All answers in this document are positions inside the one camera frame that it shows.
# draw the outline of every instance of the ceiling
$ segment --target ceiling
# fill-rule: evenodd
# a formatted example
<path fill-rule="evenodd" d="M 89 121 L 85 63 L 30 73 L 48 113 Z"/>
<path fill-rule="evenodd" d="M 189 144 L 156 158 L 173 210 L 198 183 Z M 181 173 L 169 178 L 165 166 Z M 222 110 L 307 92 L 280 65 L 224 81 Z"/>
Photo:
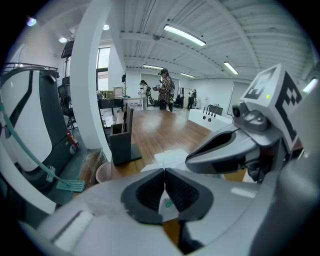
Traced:
<path fill-rule="evenodd" d="M 36 18 L 57 40 L 73 39 L 91 0 L 56 0 Z M 196 79 L 241 78 L 282 63 L 301 78 L 310 40 L 295 19 L 273 0 L 118 0 L 119 37 L 128 68 L 143 64 L 187 73 Z M 163 30 L 171 24 L 206 41 L 198 46 Z M 111 38 L 103 31 L 101 41 Z M 230 62 L 239 75 L 225 69 Z"/>

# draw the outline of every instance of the door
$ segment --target door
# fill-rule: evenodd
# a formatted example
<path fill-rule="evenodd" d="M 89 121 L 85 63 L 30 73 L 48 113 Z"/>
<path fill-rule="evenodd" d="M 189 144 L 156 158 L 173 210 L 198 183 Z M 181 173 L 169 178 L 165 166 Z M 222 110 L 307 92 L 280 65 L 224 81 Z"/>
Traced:
<path fill-rule="evenodd" d="M 188 89 L 188 88 L 184 88 L 183 90 L 183 96 L 184 96 L 184 99 L 183 99 L 183 108 L 187 108 L 188 107 L 188 102 L 189 102 L 189 97 L 188 97 L 188 93 L 191 92 L 191 89 Z"/>

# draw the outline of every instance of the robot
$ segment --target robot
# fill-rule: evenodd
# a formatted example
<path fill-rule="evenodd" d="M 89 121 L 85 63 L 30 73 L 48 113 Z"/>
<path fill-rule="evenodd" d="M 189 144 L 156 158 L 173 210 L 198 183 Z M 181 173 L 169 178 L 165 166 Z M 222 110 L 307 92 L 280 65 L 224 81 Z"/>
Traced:
<path fill-rule="evenodd" d="M 21 226 L 48 255 L 274 255 L 320 198 L 318 156 L 286 161 L 298 141 L 290 119 L 308 96 L 303 100 L 281 64 L 271 67 L 232 106 L 233 124 L 187 156 L 192 172 L 160 168 L 104 182 L 37 230 Z M 242 167 L 252 170 L 257 183 L 199 175 Z M 179 211 L 178 246 L 158 213 L 164 189 Z"/>

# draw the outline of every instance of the green tube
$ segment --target green tube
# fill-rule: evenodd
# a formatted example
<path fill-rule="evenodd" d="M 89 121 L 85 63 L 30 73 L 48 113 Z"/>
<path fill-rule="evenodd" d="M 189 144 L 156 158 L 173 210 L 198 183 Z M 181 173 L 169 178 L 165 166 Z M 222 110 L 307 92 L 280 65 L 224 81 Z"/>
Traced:
<path fill-rule="evenodd" d="M 62 180 L 61 178 L 59 178 L 57 175 L 55 175 L 55 173 L 51 170 L 49 170 L 42 162 L 40 162 L 36 156 L 34 154 L 32 154 L 32 152 L 27 148 L 27 146 L 24 144 L 24 142 L 21 140 L 21 138 L 19 137 L 19 135 L 16 133 L 7 113 L 6 113 L 6 109 L 5 109 L 5 105 L 2 101 L 2 96 L 1 96 L 1 91 L 0 91 L 0 111 L 3 114 L 3 119 L 4 122 L 6 124 L 6 126 L 8 127 L 9 131 L 11 132 L 12 136 L 15 138 L 16 142 L 18 142 L 18 144 L 20 145 L 20 147 L 24 150 L 24 152 L 42 169 L 44 170 L 47 174 L 54 176 L 58 181 L 61 181 L 62 183 L 66 184 L 67 186 L 69 186 L 69 184 L 67 182 L 65 182 L 64 180 Z"/>

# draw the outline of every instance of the office chair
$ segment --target office chair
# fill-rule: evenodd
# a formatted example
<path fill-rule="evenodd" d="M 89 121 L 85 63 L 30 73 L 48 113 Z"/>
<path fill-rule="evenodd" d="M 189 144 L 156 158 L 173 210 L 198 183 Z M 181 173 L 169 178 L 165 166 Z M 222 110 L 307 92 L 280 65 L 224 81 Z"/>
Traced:
<path fill-rule="evenodd" d="M 58 93 L 60 96 L 60 105 L 64 116 L 67 116 L 68 122 L 66 127 L 71 130 L 72 136 L 74 135 L 74 123 L 76 123 L 76 118 L 74 115 L 74 109 L 71 106 L 71 93 L 70 93 L 70 77 L 64 77 L 62 79 L 62 84 L 58 86 Z"/>

